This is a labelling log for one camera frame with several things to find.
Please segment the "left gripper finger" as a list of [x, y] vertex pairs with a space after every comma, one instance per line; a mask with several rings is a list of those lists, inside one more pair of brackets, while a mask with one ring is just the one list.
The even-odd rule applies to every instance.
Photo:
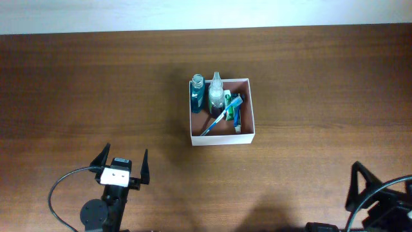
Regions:
[[109, 155], [109, 150], [110, 150], [110, 143], [107, 143], [103, 150], [93, 159], [93, 161], [90, 163], [90, 167], [106, 167], [106, 162], [108, 159]]
[[149, 185], [150, 183], [150, 172], [148, 163], [148, 149], [145, 150], [144, 159], [142, 161], [142, 167], [140, 170], [140, 183]]

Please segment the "teal toothpaste tube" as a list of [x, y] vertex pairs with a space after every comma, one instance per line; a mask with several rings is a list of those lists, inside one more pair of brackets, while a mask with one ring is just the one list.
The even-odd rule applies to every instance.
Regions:
[[234, 129], [237, 134], [241, 133], [241, 106], [234, 108]]

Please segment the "green soap box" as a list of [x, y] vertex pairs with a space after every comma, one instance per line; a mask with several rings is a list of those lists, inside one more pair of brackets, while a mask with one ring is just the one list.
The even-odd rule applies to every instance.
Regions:
[[[232, 101], [232, 94], [230, 90], [224, 91], [224, 107], [227, 108]], [[231, 106], [225, 113], [225, 120], [232, 121], [234, 119], [234, 108]]]

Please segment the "teal mouthwash bottle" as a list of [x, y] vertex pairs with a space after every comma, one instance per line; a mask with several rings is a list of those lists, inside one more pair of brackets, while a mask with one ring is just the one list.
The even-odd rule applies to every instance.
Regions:
[[205, 79], [200, 74], [195, 74], [191, 81], [191, 112], [199, 113], [203, 109], [203, 96], [205, 93]]

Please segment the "clear blue spray bottle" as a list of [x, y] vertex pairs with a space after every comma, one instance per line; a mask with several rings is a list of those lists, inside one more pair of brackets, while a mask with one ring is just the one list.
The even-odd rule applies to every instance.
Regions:
[[219, 72], [214, 72], [210, 83], [208, 103], [212, 118], [217, 118], [222, 113], [224, 107], [223, 81]]

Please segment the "blue disposable razor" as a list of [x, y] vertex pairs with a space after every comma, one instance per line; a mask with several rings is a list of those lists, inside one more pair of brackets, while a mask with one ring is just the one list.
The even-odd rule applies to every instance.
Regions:
[[[237, 93], [238, 96], [242, 98], [242, 101], [245, 100], [245, 95]], [[236, 111], [234, 113], [234, 127], [240, 128], [241, 127], [241, 104], [236, 107]]]

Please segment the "blue white toothbrush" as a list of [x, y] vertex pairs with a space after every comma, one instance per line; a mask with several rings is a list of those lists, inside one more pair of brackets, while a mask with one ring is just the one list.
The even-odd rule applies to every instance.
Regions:
[[208, 132], [210, 132], [218, 123], [219, 121], [221, 121], [225, 114], [228, 112], [228, 110], [230, 109], [230, 107], [238, 107], [243, 103], [243, 99], [241, 98], [241, 96], [237, 96], [236, 98], [234, 98], [230, 104], [222, 111], [222, 113], [216, 118], [216, 120], [201, 134], [201, 136], [205, 136], [206, 134], [208, 134]]

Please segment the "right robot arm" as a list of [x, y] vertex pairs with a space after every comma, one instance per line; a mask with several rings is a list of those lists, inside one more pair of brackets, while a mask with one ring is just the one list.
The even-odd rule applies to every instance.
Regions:
[[344, 231], [350, 231], [357, 213], [366, 209], [363, 231], [411, 231], [411, 175], [380, 181], [359, 161], [351, 167]]

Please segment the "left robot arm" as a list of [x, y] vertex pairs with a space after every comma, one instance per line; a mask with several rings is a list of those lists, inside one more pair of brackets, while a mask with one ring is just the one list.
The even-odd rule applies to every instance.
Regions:
[[86, 202], [80, 211], [80, 221], [86, 231], [117, 232], [120, 231], [122, 218], [127, 203], [128, 193], [139, 190], [141, 185], [150, 183], [148, 151], [145, 151], [140, 177], [131, 176], [132, 161], [113, 158], [107, 165], [110, 144], [90, 163], [95, 180], [104, 186], [100, 198]]

